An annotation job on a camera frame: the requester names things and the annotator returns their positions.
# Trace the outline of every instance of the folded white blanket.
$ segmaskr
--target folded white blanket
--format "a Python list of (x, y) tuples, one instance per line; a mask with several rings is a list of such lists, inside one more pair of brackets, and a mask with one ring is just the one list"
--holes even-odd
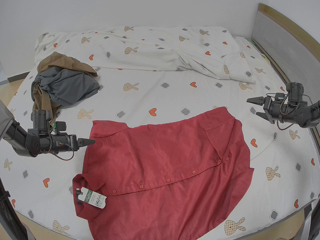
[(196, 70), (217, 79), (254, 82), (245, 55), (223, 27), (119, 26), (83, 33), (46, 33), (36, 43), (35, 64), (54, 51), (95, 68)]

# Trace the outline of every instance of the mattress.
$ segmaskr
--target mattress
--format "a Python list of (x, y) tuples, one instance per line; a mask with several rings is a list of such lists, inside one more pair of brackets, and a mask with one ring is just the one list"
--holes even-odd
[[(85, 34), (100, 32), (107, 36), (110, 31), (116, 32), (103, 29)], [(50, 38), (61, 38), (64, 34), (52, 33), (56, 37)], [(36, 66), (50, 54), (43, 52), (44, 47), (57, 43), (56, 39), (49, 41), (48, 38), (49, 34), (46, 34), (38, 39), (35, 67), (8, 106), (24, 129), (32, 128), (30, 86), (37, 74)], [(129, 127), (135, 127), (176, 122), (217, 107), (227, 107), (230, 114), (242, 122), (254, 173), (248, 191), (226, 221), (201, 239), (236, 239), (254, 233), (295, 213), (320, 193), (317, 180), (320, 165), (309, 130), (293, 125), (280, 131), (276, 125), (256, 115), (257, 111), (263, 111), (262, 107), (246, 103), (248, 98), (266, 93), (285, 94), (285, 84), (252, 43), (242, 37), (232, 39), (246, 61), (241, 74), (250, 79), (250, 83), (216, 79), (183, 67), (182, 71), (108, 68), (103, 67), (103, 63), (97, 65), (86, 59), (87, 56), (78, 55), (75, 57), (97, 71), (99, 91), (71, 107), (61, 107), (57, 112), (57, 121), (66, 122), (68, 134), (88, 138), (93, 120), (125, 122)], [(65, 46), (61, 49), (72, 54)], [(101, 58), (94, 56), (101, 61), (102, 56), (109, 60), (105, 58), (105, 52), (101, 53)], [(85, 148), (67, 162), (50, 154), (37, 158), (18, 156), (6, 141), (0, 142), (0, 151), (0, 161), (4, 164), (0, 168), (1, 179), (17, 212), (72, 238), (93, 239), (88, 222), (76, 216), (72, 193), (72, 179), (82, 173)], [(69, 158), (72, 153), (59, 155)]]

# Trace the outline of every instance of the orange heart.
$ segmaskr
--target orange heart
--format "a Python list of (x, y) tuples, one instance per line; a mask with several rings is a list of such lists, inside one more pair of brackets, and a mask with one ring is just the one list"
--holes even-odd
[(295, 208), (299, 208), (298, 199), (294, 202), (294, 207), (295, 207)]
[(153, 108), (153, 109), (150, 109), (149, 110), (149, 113), (150, 113), (150, 115), (152, 115), (153, 117), (155, 117), (157, 114), (155, 113), (157, 111), (157, 109), (156, 108)]
[(46, 178), (46, 179), (44, 179), (43, 180), (43, 184), (44, 184), (44, 186), (47, 188), (47, 187), (49, 187), (49, 185), (48, 185), (48, 182), (50, 181), (50, 179), (49, 178)]
[(250, 143), (251, 143), (251, 145), (254, 146), (255, 148), (258, 147), (258, 145), (256, 144), (256, 139), (255, 139), (255, 138), (253, 138)]

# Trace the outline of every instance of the robotic arm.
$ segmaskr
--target robotic arm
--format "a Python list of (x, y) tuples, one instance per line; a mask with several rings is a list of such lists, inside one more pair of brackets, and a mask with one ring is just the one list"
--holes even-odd
[(0, 140), (3, 138), (13, 147), (14, 151), (25, 157), (35, 158), (41, 153), (78, 151), (80, 147), (95, 143), (93, 139), (78, 138), (75, 134), (63, 132), (67, 129), (66, 122), (55, 122), (51, 127), (52, 115), (47, 110), (35, 110), (31, 113), (33, 128), (26, 132), (14, 120), (13, 114), (0, 101)]
[(266, 97), (249, 98), (247, 102), (263, 106), (265, 113), (257, 112), (256, 115), (272, 124), (277, 121), (278, 125), (279, 121), (280, 123), (289, 122), (298, 124), (302, 128), (316, 127), (320, 122), (320, 100), (308, 106), (308, 103), (302, 100), (302, 96), (304, 95), (303, 86), (297, 82), (287, 83), (286, 90), (288, 92), (287, 95), (277, 92), (273, 97), (274, 101), (271, 96), (267, 95)]

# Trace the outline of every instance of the bed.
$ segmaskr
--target bed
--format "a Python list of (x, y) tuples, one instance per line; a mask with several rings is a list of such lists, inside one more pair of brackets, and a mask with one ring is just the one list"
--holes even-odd
[[(134, 69), (126, 69), (130, 68), (128, 65), (110, 67), (115, 53), (105, 48), (101, 50), (101, 42), (109, 39), (105, 37), (118, 35), (125, 46), (128, 42), (136, 42), (139, 46), (147, 41), (149, 33), (157, 31), (156, 28), (122, 26), (83, 33), (46, 33), (37, 40), (34, 68), (19, 87), (8, 108), (23, 128), (32, 127), (30, 114), (33, 102), (30, 98), (30, 86), (37, 74), (38, 63), (53, 51), (75, 57), (91, 65), (98, 73), (96, 79), (100, 88), (96, 95), (57, 111), (57, 120), (65, 121), (68, 134), (77, 134), (78, 138), (89, 137), (93, 120), (125, 122), (129, 127), (135, 127), (180, 121), (208, 110), (226, 107), (230, 114), (242, 122), (244, 139), (250, 149), (250, 166), (254, 168), (254, 173), (245, 196), (226, 218), (226, 222), (231, 221), (237, 225), (236, 229), (230, 234), (226, 231), (226, 222), (223, 222), (201, 239), (237, 239), (254, 234), (300, 211), (320, 194), (317, 130), (293, 125), (288, 130), (280, 131), (276, 125), (256, 115), (257, 111), (262, 112), (262, 107), (246, 103), (248, 98), (265, 96), (266, 93), (285, 94), (286, 75), (290, 76), (290, 81), (296, 80), (304, 84), (306, 94), (310, 94), (308, 90), (312, 88), (312, 83), (303, 82), (299, 77), (298, 69), (293, 76), (289, 72), (294, 68), (288, 69), (283, 65), (280, 67), (280, 74), (273, 68), (284, 60), (281, 54), (276, 53), (277, 47), (271, 45), (270, 36), (282, 26), (268, 16), (263, 6), (259, 6), (252, 36), (256, 43), (243, 37), (232, 37), (225, 28), (174, 29), (174, 32), (181, 33), (180, 37), (184, 38), (177, 41), (177, 45), (191, 39), (192, 34), (189, 36), (189, 33), (193, 29), (197, 32), (204, 29), (199, 34), (207, 40), (201, 50), (205, 55), (208, 55), (207, 52), (210, 54), (213, 49), (206, 43), (212, 44), (216, 41), (213, 38), (219, 39), (221, 35), (229, 34), (225, 36), (226, 41), (222, 38), (219, 43), (222, 43), (222, 50), (230, 44), (237, 49), (237, 60), (242, 63), (241, 76), (231, 73), (234, 59), (226, 62), (222, 51), (222, 61), (228, 65), (227, 69), (222, 66), (222, 70), (228, 75), (225, 79), (223, 74), (220, 77), (220, 73), (217, 73), (220, 79), (209, 75), (206, 62), (192, 65), (192, 68), (198, 70), (187, 70), (194, 63), (190, 61), (185, 67), (176, 67), (170, 71), (159, 71), (158, 68), (143, 63)], [(272, 34), (266, 34), (266, 24), (274, 27)], [(210, 31), (206, 33), (206, 29), (215, 34), (209, 36)], [(168, 35), (163, 39), (170, 41), (170, 38)], [(72, 44), (74, 40), (79, 40), (78, 44)], [(101, 42), (94, 45), (93, 40)], [(163, 41), (159, 39), (155, 43), (155, 51), (161, 47), (163, 50), (169, 49), (169, 46), (161, 42)], [(82, 45), (92, 45), (91, 49), (95, 51), (79, 48)], [(130, 47), (129, 54), (139, 53), (133, 46)], [(264, 54), (258, 49), (263, 47)], [(0, 161), (4, 163), (0, 169), (1, 178), (17, 212), (71, 238), (93, 239), (88, 222), (76, 216), (73, 204), (72, 179), (82, 172), (85, 148), (77, 151), (68, 162), (50, 154), (39, 155), (36, 159), (20, 157), (4, 141), (0, 142), (0, 151)], [(62, 158), (69, 158), (71, 155), (68, 152), (60, 153)]]

